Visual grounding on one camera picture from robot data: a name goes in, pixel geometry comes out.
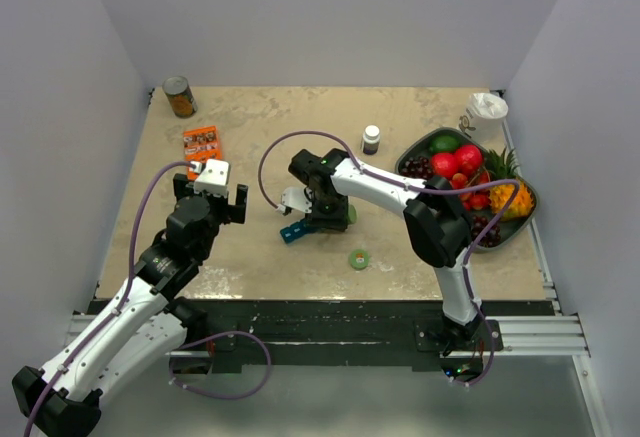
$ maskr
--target white bottle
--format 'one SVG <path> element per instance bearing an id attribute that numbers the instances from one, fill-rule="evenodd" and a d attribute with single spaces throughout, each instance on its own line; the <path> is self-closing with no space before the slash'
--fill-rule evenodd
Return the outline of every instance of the white bottle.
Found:
<path id="1" fill-rule="evenodd" d="M 362 152 L 373 155 L 380 146 L 380 129 L 375 125 L 367 125 L 362 133 Z"/>

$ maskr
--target orange box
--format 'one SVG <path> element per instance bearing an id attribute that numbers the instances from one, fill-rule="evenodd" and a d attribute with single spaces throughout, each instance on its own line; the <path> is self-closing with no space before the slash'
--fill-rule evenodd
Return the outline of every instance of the orange box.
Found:
<path id="1" fill-rule="evenodd" d="M 184 157 L 186 160 L 196 160 L 205 163 L 209 159 L 222 159 L 222 149 L 218 129 L 215 125 L 201 129 L 187 130 L 184 137 Z M 189 170 L 189 180 L 196 180 L 198 174 Z"/>

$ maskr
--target white cup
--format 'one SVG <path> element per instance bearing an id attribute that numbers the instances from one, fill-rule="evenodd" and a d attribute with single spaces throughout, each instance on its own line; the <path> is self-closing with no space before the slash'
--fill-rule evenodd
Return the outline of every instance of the white cup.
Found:
<path id="1" fill-rule="evenodd" d="M 502 121 L 506 119 L 508 111 L 507 103 L 497 95 L 471 94 L 458 127 L 476 142 L 489 142 L 500 135 Z"/>

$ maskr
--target pineapple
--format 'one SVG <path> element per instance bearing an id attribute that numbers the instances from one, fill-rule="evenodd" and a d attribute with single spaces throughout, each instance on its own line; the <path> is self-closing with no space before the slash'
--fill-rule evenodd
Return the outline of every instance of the pineapple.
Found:
<path id="1" fill-rule="evenodd" d="M 516 175 L 518 164 L 515 163 L 513 150 L 505 156 L 506 152 L 507 149 L 504 149 L 502 153 L 498 155 L 496 151 L 490 150 L 489 155 L 487 156 L 487 170 L 489 171 L 489 174 L 491 174 L 491 180 L 517 179 L 520 181 L 520 190 L 518 191 L 515 200 L 511 203 L 500 219 L 502 221 L 526 217 L 531 213 L 534 206 L 531 192 L 527 188 L 526 184 Z M 510 184 L 492 187 L 489 191 L 491 212 L 497 214 L 507 203 L 507 200 L 509 200 L 512 193 L 513 185 Z"/>

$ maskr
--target wooden tabletop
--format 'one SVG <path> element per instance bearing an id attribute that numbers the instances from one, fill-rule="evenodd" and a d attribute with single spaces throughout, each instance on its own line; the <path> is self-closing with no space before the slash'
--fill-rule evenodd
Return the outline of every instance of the wooden tabletop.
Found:
<path id="1" fill-rule="evenodd" d="M 176 118 L 161 89 L 156 89 L 133 164 L 127 190 L 103 270 L 98 298 L 110 298 L 127 273 L 129 238 L 140 198 L 163 165 L 182 160 L 182 133 L 218 127 L 224 159 L 235 184 L 249 185 L 247 221 L 224 226 L 211 257 L 185 288 L 190 298 L 244 299 L 440 299 L 431 267 L 411 249 L 404 221 L 367 202 L 352 199 L 358 222 L 345 233 L 317 233 L 286 245 L 279 230 L 302 215 L 282 216 L 258 189 L 258 161 L 279 136 L 295 130 L 323 130 L 340 136 L 354 149 L 364 128 L 381 129 L 381 144 L 367 163 L 393 170 L 398 157 L 416 140 L 442 126 L 455 127 L 470 93 L 461 88 L 342 87 L 195 87 L 199 106 L 189 119 Z M 484 143 L 504 147 L 502 137 Z M 265 164 L 265 186 L 273 200 L 300 183 L 287 172 L 300 149 L 323 155 L 335 147 L 321 137 L 294 137 L 276 147 Z M 171 178 L 157 186 L 145 211 L 137 249 L 141 252 L 164 227 L 175 204 Z M 349 253 L 362 248 L 369 266 L 355 271 Z M 476 289 L 485 300 L 544 299 L 532 240 L 522 232 L 509 245 L 472 260 Z"/>

